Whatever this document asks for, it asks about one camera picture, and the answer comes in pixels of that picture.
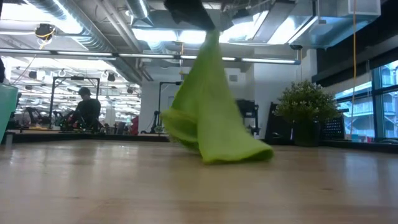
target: green towel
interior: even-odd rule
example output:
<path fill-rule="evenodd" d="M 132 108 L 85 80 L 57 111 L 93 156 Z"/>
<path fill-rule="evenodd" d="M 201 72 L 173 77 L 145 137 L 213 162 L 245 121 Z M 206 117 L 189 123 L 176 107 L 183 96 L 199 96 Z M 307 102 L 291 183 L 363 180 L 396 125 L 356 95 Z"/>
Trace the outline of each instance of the green towel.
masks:
<path fill-rule="evenodd" d="M 199 151 L 203 162 L 266 160 L 270 146 L 253 139 L 229 90 L 220 46 L 220 33 L 207 33 L 193 67 L 162 121 L 172 139 Z"/>

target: wooden table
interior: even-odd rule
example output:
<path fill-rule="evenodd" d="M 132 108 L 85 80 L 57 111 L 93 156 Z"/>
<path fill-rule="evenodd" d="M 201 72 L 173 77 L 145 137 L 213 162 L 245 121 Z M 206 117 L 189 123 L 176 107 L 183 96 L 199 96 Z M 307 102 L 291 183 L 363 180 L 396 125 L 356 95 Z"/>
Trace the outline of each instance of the wooden table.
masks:
<path fill-rule="evenodd" d="M 398 223 L 398 157 L 276 146 L 205 166 L 178 144 L 0 147 L 0 223 Z"/>

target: person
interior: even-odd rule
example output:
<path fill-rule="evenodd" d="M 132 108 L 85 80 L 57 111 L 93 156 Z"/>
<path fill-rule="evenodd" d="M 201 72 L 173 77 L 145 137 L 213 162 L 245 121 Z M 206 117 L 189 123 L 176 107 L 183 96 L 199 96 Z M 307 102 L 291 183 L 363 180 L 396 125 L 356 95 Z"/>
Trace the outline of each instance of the person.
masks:
<path fill-rule="evenodd" d="M 0 57 L 0 83 L 4 83 L 6 79 L 6 68 L 4 68 L 4 64 Z"/>
<path fill-rule="evenodd" d="M 80 114 L 87 126 L 93 126 L 98 122 L 101 103 L 97 99 L 91 99 L 91 91 L 87 87 L 81 87 L 78 93 L 82 101 L 77 104 L 75 113 Z"/>

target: wall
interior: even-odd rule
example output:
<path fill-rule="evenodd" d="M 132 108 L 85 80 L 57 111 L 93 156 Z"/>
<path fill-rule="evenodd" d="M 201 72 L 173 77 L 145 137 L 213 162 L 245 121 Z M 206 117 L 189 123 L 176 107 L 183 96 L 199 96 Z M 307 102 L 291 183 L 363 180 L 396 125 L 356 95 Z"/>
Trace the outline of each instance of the wall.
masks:
<path fill-rule="evenodd" d="M 258 119 L 260 134 L 264 139 L 266 134 L 269 107 L 286 87 L 296 79 L 297 65 L 254 64 L 254 100 L 259 105 Z"/>
<path fill-rule="evenodd" d="M 254 100 L 259 105 L 259 138 L 266 134 L 271 102 L 277 103 L 292 82 L 311 79 L 317 73 L 317 52 L 308 49 L 301 65 L 254 64 Z"/>
<path fill-rule="evenodd" d="M 163 82 L 176 82 L 180 81 L 180 75 L 175 75 L 178 74 L 178 72 L 172 70 L 170 74 L 166 73 L 166 71 L 163 71 L 163 74 L 160 74 L 161 70 L 158 69 L 148 69 L 148 71 L 152 72 L 157 72 L 157 73 L 151 73 L 151 76 L 153 78 L 155 77 L 162 77 Z M 229 83 L 229 89 L 232 92 L 232 95 L 236 99 L 248 99 L 248 100 L 253 100 L 254 99 L 254 88 L 253 84 L 247 85 L 246 84 L 246 73 L 241 73 L 240 69 L 238 68 L 226 68 L 225 69 L 227 79 L 229 78 L 229 75 L 237 75 L 238 76 L 238 81 L 237 82 L 228 82 Z M 179 86 L 176 85 L 169 85 L 167 88 L 165 88 L 166 85 L 162 85 L 162 98 L 160 100 L 160 111 L 168 109 L 168 102 L 169 102 L 169 97 L 174 97 L 176 92 L 179 89 Z M 251 88 L 252 92 L 250 94 L 250 91 L 247 91 L 247 88 Z M 154 117 L 154 111 L 158 110 L 158 99 L 159 99 L 159 81 L 157 82 L 144 82 L 142 84 L 142 93 L 141 93 L 141 112 L 140 112 L 140 117 L 139 117 L 139 131 L 150 131 L 150 127 L 152 126 L 152 120 Z"/>
<path fill-rule="evenodd" d="M 160 111 L 167 110 L 169 97 L 174 97 L 179 86 L 171 84 L 162 85 L 162 97 L 160 99 Z M 141 88 L 141 111 L 139 115 L 138 130 L 150 131 L 154 111 L 158 110 L 159 103 L 159 82 L 144 82 Z"/>

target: window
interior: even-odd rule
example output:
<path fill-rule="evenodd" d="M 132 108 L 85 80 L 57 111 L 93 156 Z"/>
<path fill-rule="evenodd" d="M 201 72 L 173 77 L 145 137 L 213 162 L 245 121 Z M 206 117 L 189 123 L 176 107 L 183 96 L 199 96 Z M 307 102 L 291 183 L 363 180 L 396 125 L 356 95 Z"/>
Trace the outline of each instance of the window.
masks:
<path fill-rule="evenodd" d="M 398 91 L 383 94 L 385 138 L 398 138 Z"/>
<path fill-rule="evenodd" d="M 338 109 L 346 109 L 343 112 L 345 133 L 351 133 L 351 109 L 352 101 L 344 101 L 338 104 Z M 374 118 L 373 101 L 371 97 L 355 99 L 353 115 L 353 134 L 361 136 L 374 137 Z"/>
<path fill-rule="evenodd" d="M 372 82 L 367 82 L 363 83 L 362 85 L 358 85 L 355 87 L 355 94 L 359 93 L 370 93 L 372 90 Z M 341 93 L 337 93 L 335 98 L 336 100 L 347 97 L 347 96 L 352 96 L 353 95 L 354 88 L 350 88 L 349 90 L 342 91 Z"/>
<path fill-rule="evenodd" d="M 398 84 L 397 80 L 398 60 L 380 67 L 382 87 L 389 87 Z"/>
<path fill-rule="evenodd" d="M 376 141 L 398 139 L 398 60 L 374 68 L 368 74 L 371 76 L 357 77 L 360 85 L 355 87 L 355 92 L 349 88 L 352 81 L 341 82 L 335 87 L 340 91 L 335 98 L 338 108 L 344 110 L 345 133 L 350 134 L 352 125 L 353 134 L 372 137 Z"/>

